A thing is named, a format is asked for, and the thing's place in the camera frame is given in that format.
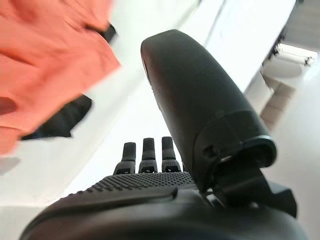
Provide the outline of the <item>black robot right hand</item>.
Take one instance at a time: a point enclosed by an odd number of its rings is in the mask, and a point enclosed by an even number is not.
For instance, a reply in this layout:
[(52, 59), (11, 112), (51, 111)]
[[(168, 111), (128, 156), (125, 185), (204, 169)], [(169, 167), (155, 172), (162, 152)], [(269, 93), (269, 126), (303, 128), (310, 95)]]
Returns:
[(142, 63), (170, 132), (123, 146), (111, 176), (44, 209), (22, 240), (305, 240), (290, 188), (266, 180), (266, 127), (221, 65), (178, 30), (145, 39)]

